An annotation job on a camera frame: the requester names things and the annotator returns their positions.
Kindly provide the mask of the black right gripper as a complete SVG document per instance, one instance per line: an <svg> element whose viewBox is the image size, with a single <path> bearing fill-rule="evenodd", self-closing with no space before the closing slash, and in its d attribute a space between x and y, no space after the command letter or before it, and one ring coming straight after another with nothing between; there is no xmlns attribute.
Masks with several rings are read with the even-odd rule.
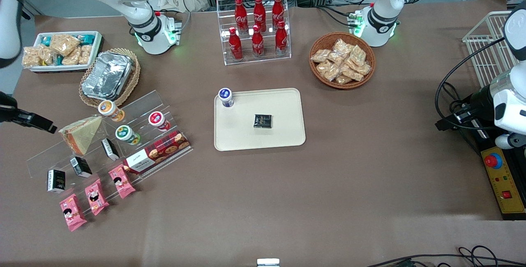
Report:
<svg viewBox="0 0 526 267"><path fill-rule="evenodd" d="M0 92L0 122L11 122L16 118L16 123L23 127L36 128L50 134L54 134L58 129L52 121L36 113L18 111L17 101L11 95Z"/></svg>

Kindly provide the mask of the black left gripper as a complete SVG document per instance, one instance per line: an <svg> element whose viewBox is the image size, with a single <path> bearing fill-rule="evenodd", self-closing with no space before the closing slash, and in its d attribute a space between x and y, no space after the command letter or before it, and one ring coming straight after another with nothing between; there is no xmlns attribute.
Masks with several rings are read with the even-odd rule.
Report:
<svg viewBox="0 0 526 267"><path fill-rule="evenodd" d="M469 125L473 116L485 121L494 121L494 99L490 92L490 86L479 89L472 93L469 104L453 104L452 114L442 117L435 123L439 131L446 130L475 130Z"/></svg>

